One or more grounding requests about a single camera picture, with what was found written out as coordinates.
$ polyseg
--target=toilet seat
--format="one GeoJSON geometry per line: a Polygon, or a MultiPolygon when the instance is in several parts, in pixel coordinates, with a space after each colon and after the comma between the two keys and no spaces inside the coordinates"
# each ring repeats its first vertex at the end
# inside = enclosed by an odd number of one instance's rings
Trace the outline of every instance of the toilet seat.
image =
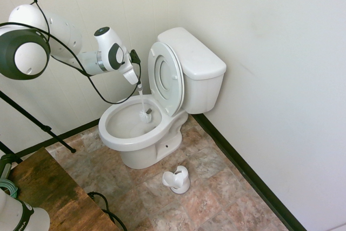
{"type": "Polygon", "coordinates": [[[174,51],[156,42],[148,57],[150,90],[169,116],[173,116],[184,101],[183,70],[174,51]]]}

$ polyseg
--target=toilet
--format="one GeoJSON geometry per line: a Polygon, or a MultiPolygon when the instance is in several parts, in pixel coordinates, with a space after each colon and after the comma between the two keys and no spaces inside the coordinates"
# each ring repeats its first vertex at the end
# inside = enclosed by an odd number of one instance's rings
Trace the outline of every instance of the toilet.
{"type": "Polygon", "coordinates": [[[121,152],[130,168],[149,167],[174,152],[182,142],[180,128],[189,114],[211,110],[226,64],[184,28],[161,33],[150,49],[150,95],[143,95],[151,122],[141,121],[141,97],[112,105],[101,116],[102,142],[121,152]]]}

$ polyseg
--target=toilet brush holder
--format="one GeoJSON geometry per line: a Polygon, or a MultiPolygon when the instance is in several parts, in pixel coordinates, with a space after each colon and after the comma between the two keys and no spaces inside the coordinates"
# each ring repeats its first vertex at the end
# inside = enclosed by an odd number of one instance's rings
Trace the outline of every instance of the toilet brush holder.
{"type": "Polygon", "coordinates": [[[184,166],[178,166],[174,173],[165,171],[162,183],[171,188],[174,193],[183,194],[190,188],[189,172],[184,166]]]}

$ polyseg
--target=wooden surface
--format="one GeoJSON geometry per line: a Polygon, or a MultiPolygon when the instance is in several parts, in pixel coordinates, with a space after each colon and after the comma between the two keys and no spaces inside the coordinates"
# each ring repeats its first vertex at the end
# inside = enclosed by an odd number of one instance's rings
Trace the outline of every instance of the wooden surface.
{"type": "Polygon", "coordinates": [[[49,231],[119,230],[44,148],[16,166],[9,179],[20,200],[48,212],[49,231]]]}

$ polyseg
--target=tile floor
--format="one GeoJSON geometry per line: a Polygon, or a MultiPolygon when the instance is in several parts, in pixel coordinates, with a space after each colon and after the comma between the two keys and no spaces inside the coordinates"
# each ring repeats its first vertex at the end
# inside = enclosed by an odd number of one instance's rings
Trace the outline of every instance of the tile floor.
{"type": "Polygon", "coordinates": [[[47,150],[86,192],[105,195],[129,231],[287,231],[192,116],[181,131],[181,146],[142,170],[128,168],[119,152],[104,146],[97,127],[66,140],[75,154],[59,143],[47,150]],[[182,195],[161,179],[178,165],[191,179],[182,195]]]}

